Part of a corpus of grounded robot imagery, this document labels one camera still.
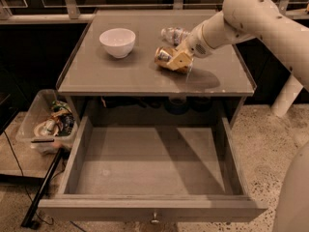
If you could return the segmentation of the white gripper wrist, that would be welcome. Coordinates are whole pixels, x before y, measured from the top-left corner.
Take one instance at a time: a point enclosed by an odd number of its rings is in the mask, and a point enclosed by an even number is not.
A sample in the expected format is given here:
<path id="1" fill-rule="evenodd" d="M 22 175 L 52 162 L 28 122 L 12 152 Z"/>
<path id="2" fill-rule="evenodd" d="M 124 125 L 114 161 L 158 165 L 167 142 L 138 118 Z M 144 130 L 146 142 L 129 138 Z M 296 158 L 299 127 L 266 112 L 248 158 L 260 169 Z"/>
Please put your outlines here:
<path id="1" fill-rule="evenodd" d="M 206 58 L 213 53 L 213 49 L 205 40 L 207 23 L 197 25 L 173 51 L 167 67 L 171 71 L 186 72 L 193 62 L 192 55 L 198 58 Z"/>

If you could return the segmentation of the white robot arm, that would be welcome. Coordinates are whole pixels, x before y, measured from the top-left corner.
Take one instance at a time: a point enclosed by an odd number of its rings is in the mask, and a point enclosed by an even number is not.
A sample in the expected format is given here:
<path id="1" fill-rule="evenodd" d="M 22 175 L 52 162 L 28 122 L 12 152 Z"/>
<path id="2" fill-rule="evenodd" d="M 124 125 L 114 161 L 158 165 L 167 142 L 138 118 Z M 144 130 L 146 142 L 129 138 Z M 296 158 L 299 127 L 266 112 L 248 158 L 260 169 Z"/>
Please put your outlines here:
<path id="1" fill-rule="evenodd" d="M 174 51 L 177 70 L 219 47 L 259 39 L 309 89 L 309 30 L 280 14 L 271 0 L 224 0 L 222 11 L 196 26 Z M 298 150 L 280 191 L 273 232 L 309 232 L 309 143 Z"/>

